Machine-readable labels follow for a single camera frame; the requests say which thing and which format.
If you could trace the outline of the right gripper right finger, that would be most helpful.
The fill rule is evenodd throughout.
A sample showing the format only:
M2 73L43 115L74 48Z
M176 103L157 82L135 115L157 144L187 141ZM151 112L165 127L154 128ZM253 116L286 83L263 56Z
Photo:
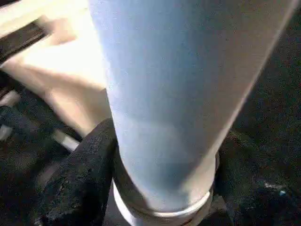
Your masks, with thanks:
M215 178L233 226L299 226L301 196L250 137L231 130L219 151Z

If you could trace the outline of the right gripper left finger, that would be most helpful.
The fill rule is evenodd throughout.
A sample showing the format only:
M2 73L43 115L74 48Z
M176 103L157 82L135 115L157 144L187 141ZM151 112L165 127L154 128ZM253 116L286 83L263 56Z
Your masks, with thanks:
M41 225L102 225L116 147L113 121L106 119L82 140L47 182L41 197Z

